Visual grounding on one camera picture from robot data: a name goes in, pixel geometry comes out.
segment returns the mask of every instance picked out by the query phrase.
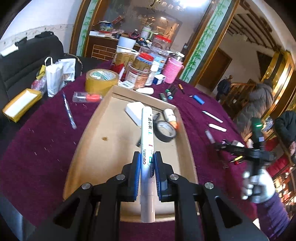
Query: pink woven basket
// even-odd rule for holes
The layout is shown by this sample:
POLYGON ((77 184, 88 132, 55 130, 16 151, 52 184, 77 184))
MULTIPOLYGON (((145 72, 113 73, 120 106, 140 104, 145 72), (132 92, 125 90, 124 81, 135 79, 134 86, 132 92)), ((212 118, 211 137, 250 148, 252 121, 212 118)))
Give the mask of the pink woven basket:
POLYGON ((169 58, 168 63, 162 72, 162 74, 165 76, 165 82, 168 84, 173 83, 181 69, 184 69, 183 65, 178 66, 169 58))

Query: yellow box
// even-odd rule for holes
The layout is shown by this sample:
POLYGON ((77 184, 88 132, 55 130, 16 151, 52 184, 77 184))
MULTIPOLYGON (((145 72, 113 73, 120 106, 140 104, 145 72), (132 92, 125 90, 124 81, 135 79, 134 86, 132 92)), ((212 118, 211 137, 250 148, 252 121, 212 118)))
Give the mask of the yellow box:
POLYGON ((41 91, 37 91, 37 90, 32 90, 32 89, 25 89, 23 90, 21 93, 19 93, 15 98, 13 98, 2 110, 2 112, 4 113, 4 115, 6 115, 9 119, 11 119, 12 121, 14 121, 15 123, 17 123, 20 118, 40 99, 42 98, 42 94, 41 91), (37 96, 30 102, 28 103, 20 112, 18 112, 14 117, 8 116, 5 114, 5 111, 7 111, 7 109, 12 106, 12 104, 14 104, 26 91, 29 91, 32 94, 36 94, 37 96))

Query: tape roll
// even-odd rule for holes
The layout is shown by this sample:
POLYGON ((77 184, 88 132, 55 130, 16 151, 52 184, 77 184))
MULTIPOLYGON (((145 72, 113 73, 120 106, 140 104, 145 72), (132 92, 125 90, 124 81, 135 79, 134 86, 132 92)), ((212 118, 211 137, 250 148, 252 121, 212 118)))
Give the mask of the tape roll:
POLYGON ((176 137, 177 132, 170 123, 161 120, 154 124, 154 134, 159 140, 170 142, 176 137))
POLYGON ((107 69, 92 69, 86 73, 85 91, 105 96, 112 86, 118 85, 117 73, 107 69))

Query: yellow tissue box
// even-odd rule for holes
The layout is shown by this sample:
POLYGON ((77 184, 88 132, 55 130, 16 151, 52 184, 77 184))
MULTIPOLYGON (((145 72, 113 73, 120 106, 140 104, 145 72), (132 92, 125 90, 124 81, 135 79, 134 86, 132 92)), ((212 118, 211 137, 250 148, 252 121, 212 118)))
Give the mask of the yellow tissue box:
POLYGON ((25 89, 24 91, 19 93, 15 98, 13 98, 3 108, 2 112, 9 119, 17 123, 20 120, 20 118, 41 98, 42 98, 41 91, 25 89))

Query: purple sleeve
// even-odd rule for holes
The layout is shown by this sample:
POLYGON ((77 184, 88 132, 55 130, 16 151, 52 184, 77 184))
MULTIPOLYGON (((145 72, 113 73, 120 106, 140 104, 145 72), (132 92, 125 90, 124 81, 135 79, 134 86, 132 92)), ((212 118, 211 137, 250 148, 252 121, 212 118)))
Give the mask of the purple sleeve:
POLYGON ((277 193, 264 203, 257 205, 261 231, 270 241, 276 240, 286 229, 290 220, 277 193))

